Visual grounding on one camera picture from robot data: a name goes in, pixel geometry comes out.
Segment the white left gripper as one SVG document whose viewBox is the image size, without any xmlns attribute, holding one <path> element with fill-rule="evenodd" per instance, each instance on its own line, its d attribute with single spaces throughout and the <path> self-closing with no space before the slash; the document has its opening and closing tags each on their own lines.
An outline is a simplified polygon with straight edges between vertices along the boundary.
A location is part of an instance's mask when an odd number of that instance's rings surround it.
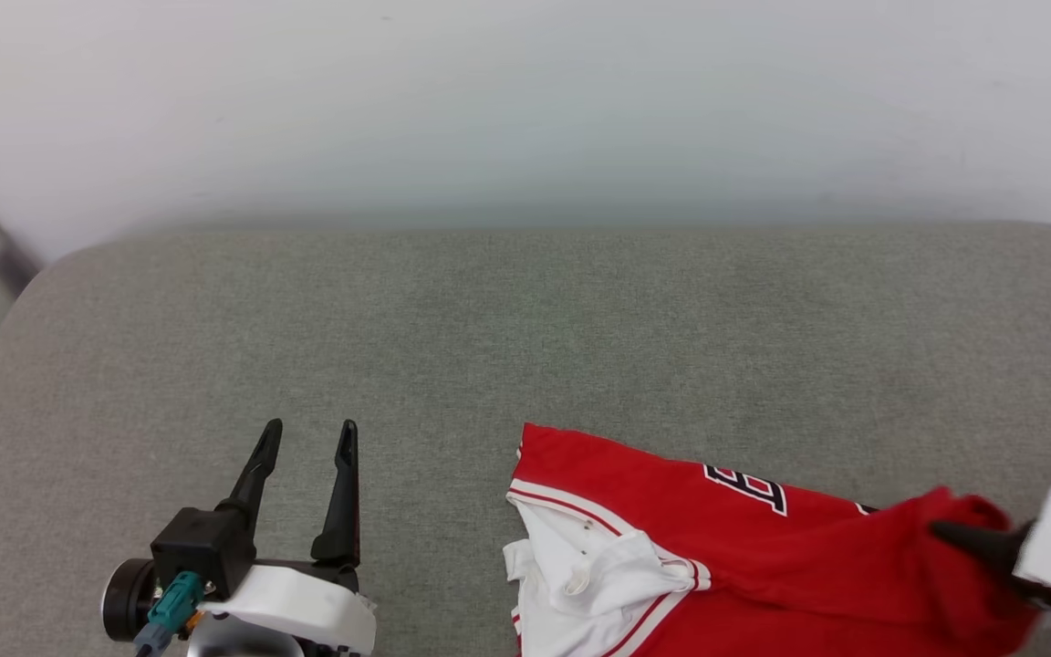
<svg viewBox="0 0 1051 657">
<path fill-rule="evenodd" d="M 248 537 L 255 535 L 265 483 L 274 472 L 283 420 L 266 422 L 233 490 L 215 512 L 231 515 Z M 321 567 L 358 568 L 359 430 L 344 420 L 334 454 L 335 479 L 324 527 L 310 545 Z M 374 605 L 358 593 L 294 568 L 254 564 L 234 594 L 208 601 L 197 623 L 199 654 L 372 654 Z"/>
</svg>

